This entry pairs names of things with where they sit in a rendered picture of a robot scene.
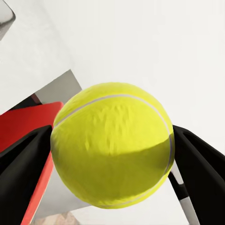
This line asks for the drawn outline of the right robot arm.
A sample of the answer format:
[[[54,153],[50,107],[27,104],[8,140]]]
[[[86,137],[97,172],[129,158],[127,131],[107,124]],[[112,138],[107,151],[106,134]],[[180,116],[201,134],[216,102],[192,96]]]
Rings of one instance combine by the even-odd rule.
[[[200,225],[176,161],[173,163],[168,178],[174,188],[189,225]]]

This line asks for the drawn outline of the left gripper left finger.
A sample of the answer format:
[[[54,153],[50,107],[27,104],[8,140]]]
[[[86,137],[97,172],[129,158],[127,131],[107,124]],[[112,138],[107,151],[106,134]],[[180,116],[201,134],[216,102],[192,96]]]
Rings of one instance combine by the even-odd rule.
[[[51,125],[30,131],[0,153],[0,225],[21,225],[51,150]]]

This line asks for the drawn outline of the toy box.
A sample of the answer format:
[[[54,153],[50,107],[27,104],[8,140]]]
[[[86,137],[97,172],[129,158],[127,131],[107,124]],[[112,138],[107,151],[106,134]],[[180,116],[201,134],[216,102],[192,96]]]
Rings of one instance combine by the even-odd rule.
[[[16,20],[16,14],[11,7],[4,0],[0,0],[0,44]]]

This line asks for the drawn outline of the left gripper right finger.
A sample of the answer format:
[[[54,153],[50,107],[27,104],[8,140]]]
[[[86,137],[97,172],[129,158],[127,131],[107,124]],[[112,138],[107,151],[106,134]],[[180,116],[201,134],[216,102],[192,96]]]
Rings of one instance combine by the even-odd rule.
[[[225,225],[225,155],[188,129],[172,127],[174,159],[200,225]]]

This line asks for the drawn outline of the tennis ball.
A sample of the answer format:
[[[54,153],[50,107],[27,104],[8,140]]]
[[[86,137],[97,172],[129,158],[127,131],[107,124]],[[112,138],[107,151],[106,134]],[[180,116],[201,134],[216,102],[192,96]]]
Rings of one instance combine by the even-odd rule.
[[[169,115],[150,93],[126,82],[99,83],[73,96],[54,119],[50,144],[66,187],[101,209],[146,200],[175,161]]]

